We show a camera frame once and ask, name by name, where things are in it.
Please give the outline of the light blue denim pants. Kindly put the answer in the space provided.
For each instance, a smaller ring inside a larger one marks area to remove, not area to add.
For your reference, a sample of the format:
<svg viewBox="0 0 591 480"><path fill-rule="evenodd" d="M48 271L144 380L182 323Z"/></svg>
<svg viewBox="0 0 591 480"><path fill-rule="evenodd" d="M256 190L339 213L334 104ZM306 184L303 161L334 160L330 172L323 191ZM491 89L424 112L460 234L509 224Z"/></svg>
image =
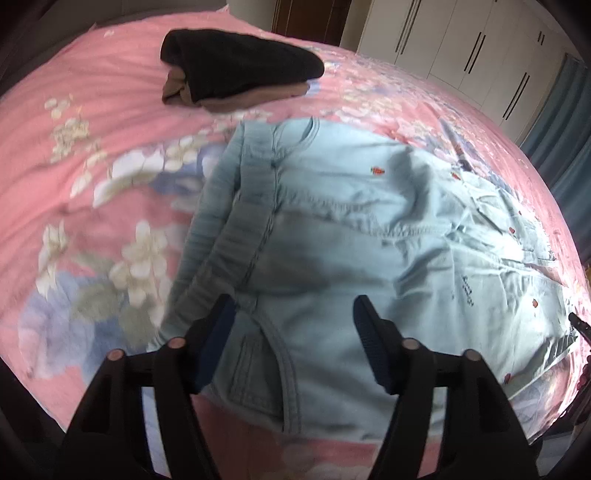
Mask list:
<svg viewBox="0 0 591 480"><path fill-rule="evenodd" d="M245 122L200 194L155 341L228 294L211 398L284 433L379 441L396 401L356 297L431 350L480 352L515 397L574 340L552 257L534 215L468 168L342 123Z"/></svg>

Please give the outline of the blue curtain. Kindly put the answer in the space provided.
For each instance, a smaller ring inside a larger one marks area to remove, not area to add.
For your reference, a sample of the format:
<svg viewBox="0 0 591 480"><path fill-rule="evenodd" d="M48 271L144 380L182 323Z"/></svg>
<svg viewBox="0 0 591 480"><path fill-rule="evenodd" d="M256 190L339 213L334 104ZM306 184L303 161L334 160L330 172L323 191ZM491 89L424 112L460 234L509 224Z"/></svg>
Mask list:
<svg viewBox="0 0 591 480"><path fill-rule="evenodd" d="M572 55L521 145L575 236L590 230L590 69Z"/></svg>

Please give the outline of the pink floral bed sheet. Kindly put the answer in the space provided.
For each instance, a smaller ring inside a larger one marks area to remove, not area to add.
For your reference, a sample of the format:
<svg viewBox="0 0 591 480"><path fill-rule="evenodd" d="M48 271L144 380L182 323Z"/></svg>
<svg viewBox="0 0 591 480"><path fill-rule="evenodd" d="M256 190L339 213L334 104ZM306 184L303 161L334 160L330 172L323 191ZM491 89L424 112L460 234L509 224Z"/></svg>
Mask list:
<svg viewBox="0 0 591 480"><path fill-rule="evenodd" d="M108 351L159 325L198 194L243 120L326 118L469 161L535 214L570 306L590 300L552 195L518 147L439 84L315 45L325 75L304 97L214 115L164 105L159 50L174 28L245 34L228 9L88 32L1 100L1 357L37 417L65 429Z"/></svg>

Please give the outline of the black folded garment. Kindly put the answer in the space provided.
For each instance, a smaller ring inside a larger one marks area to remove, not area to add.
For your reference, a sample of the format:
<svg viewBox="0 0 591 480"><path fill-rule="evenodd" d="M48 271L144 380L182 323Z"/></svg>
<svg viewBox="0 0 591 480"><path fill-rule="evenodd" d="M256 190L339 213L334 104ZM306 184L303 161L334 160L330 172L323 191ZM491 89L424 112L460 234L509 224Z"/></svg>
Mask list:
<svg viewBox="0 0 591 480"><path fill-rule="evenodd" d="M169 31L160 60L184 72L194 102L310 82L325 73L322 59L307 49L215 29Z"/></svg>

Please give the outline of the dark wooden door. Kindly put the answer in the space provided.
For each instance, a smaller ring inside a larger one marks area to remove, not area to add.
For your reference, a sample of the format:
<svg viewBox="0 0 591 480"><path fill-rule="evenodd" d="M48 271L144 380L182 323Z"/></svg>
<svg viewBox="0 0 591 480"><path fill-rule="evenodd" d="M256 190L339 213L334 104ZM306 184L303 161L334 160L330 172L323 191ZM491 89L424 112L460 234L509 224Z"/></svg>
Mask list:
<svg viewBox="0 0 591 480"><path fill-rule="evenodd" d="M351 0L277 0L271 32L338 46Z"/></svg>

